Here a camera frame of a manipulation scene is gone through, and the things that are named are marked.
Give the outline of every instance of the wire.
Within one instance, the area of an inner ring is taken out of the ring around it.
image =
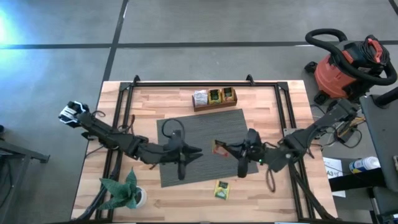
[[[106,116],[106,114],[100,110],[96,110],[91,113],[92,117],[95,117],[95,115],[97,115],[97,114],[100,118],[104,118]]]
[[[310,107],[316,107],[318,108],[323,114],[326,114],[325,111],[318,105],[310,105]]]
[[[272,147],[274,147],[274,148],[278,148],[278,146],[276,146],[276,145],[274,145],[274,144],[271,144],[271,143],[269,143],[269,142],[264,142],[264,143],[262,143],[262,146],[263,146],[263,147],[264,147],[264,146],[267,146],[267,144],[270,145],[270,146],[272,146]]]
[[[365,38],[365,41],[360,43],[358,45],[358,49],[359,51],[363,54],[363,56],[369,60],[370,62],[376,63],[376,64],[382,64],[385,65],[387,64],[387,62],[390,59],[390,53],[388,52],[388,50],[380,44],[381,49],[382,49],[382,54],[380,56],[380,62],[378,63],[377,61],[375,61],[374,56],[374,50],[371,48],[371,46],[369,45],[369,41],[368,41],[368,37]]]
[[[350,148],[350,149],[353,149],[353,148],[355,148],[356,146],[358,146],[359,143],[360,143],[361,140],[362,140],[362,131],[360,131],[359,129],[355,129],[355,131],[357,131],[357,132],[359,133],[359,139],[358,139],[358,142],[357,142],[357,143],[355,143],[355,144],[352,145],[352,146],[348,146],[348,145],[346,145],[346,144],[343,143],[343,142],[341,142],[341,144],[344,145],[344,146],[347,147],[347,148]]]
[[[177,120],[177,119],[174,119],[174,118],[165,120],[165,122],[162,124],[162,134],[163,134],[165,137],[171,138],[170,135],[167,135],[167,134],[164,133],[164,126],[165,126],[166,123],[169,122],[169,121],[176,121],[178,124],[181,125],[181,129],[182,129],[182,130],[181,130],[181,135],[182,135],[181,138],[182,138],[182,140],[184,140],[184,139],[185,139],[185,127],[184,127],[184,125],[182,124],[181,121],[179,121],[179,120]]]
[[[312,144],[312,141],[313,141],[313,140],[315,139],[315,137],[318,136],[319,134],[317,134],[316,136],[312,137],[312,139],[311,139],[311,136],[312,136],[316,131],[318,131],[318,130],[320,130],[320,129],[322,129],[322,128],[326,128],[326,129],[328,129],[328,128],[333,128],[333,130],[334,130],[333,133],[336,133],[336,131],[337,131],[337,129],[336,129],[334,126],[320,126],[320,127],[315,128],[314,130],[312,130],[312,132],[308,135],[308,139],[307,139],[307,150],[305,151],[305,153],[307,153],[312,159],[314,159],[314,156],[313,156],[313,154],[312,154],[312,152],[311,152],[310,146],[311,146],[311,144]]]
[[[276,191],[276,184],[275,184],[274,175],[273,175],[272,170],[270,168],[268,168],[267,172],[266,172],[266,183],[267,183],[268,189],[272,193],[274,193]]]
[[[147,152],[150,152],[150,153],[153,153],[153,154],[159,154],[159,155],[167,154],[169,152],[173,152],[173,151],[177,151],[178,150],[178,149],[170,149],[170,150],[167,150],[167,151],[156,152],[156,151],[148,150],[147,148],[144,148],[144,147],[142,147],[141,149],[143,151],[147,151]]]
[[[134,114],[131,115],[131,122],[130,122],[130,125],[127,126],[127,127],[124,128],[124,129],[122,129],[122,130],[120,130],[120,129],[123,128],[124,125],[120,125],[120,126],[118,127],[118,130],[119,130],[122,134],[127,134],[127,133],[129,132],[129,130],[130,130],[131,134],[134,135],[134,131],[133,131],[132,125],[134,124],[135,120],[136,120],[136,115],[134,115]]]
[[[326,165],[326,164],[325,164],[325,167],[334,169],[335,171],[341,172],[342,174],[352,174],[352,173],[350,173],[350,172],[344,172],[344,171],[342,171],[342,170],[338,170],[338,169],[336,169],[336,168],[334,168],[334,167],[331,167],[331,166],[328,166],[328,165]]]
[[[93,151],[87,153],[86,156],[85,156],[85,158],[87,158],[88,155],[90,155],[90,154],[92,154],[92,153],[94,153],[94,152],[96,152],[96,151],[98,151],[98,150],[100,150],[100,149],[102,149],[102,148],[104,148],[104,147],[105,147],[105,146],[101,145],[101,147],[99,147],[99,148],[97,148],[97,149],[95,149],[95,150],[93,150]]]
[[[6,162],[7,162],[7,166],[8,166],[7,176],[9,178],[9,180],[10,180],[10,188],[8,189],[8,192],[7,192],[6,196],[5,196],[5,198],[3,199],[3,201],[0,204],[0,209],[6,203],[6,200],[7,200],[8,196],[10,195],[11,189],[13,188],[12,174],[11,174],[11,165],[10,165],[10,162],[8,160],[6,160]],[[4,183],[1,185],[1,188],[3,188],[5,184],[6,184],[6,180],[4,179]]]

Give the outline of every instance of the green plant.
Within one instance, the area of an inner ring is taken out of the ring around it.
[[[126,206],[127,208],[137,207],[136,197],[141,189],[137,187],[137,177],[133,170],[131,170],[129,175],[126,177],[125,184],[121,184],[111,179],[99,180],[111,195],[113,195],[113,198],[100,205],[98,210],[108,210],[123,206]]]

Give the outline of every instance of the spray can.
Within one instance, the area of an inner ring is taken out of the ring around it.
[[[380,162],[379,159],[374,156],[359,159],[349,164],[349,169],[353,174],[377,168],[380,168]]]

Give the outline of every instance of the gray mat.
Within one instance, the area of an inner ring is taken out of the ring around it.
[[[238,160],[232,155],[224,157],[212,153],[214,139],[227,143],[240,142],[244,139],[248,128],[243,116],[243,110],[231,110],[203,115],[176,118],[185,126],[185,142],[191,146],[203,149],[199,159],[191,162],[186,169],[184,180],[177,177],[177,165],[160,165],[162,187],[188,184],[205,180],[233,177],[238,172]],[[162,125],[165,119],[157,121],[157,137],[159,144],[166,144],[167,138],[162,135]],[[181,129],[175,121],[169,121],[165,133]],[[259,172],[255,162],[249,163],[248,174]]]

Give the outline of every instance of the white paper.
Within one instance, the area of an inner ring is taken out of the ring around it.
[[[341,168],[341,161],[339,159],[323,158],[325,163],[326,173],[328,174],[328,179],[341,177],[343,175]],[[346,192],[344,190],[339,192],[332,192],[333,196],[346,197]]]
[[[195,106],[207,105],[207,91],[206,90],[195,90],[193,94],[195,99]]]

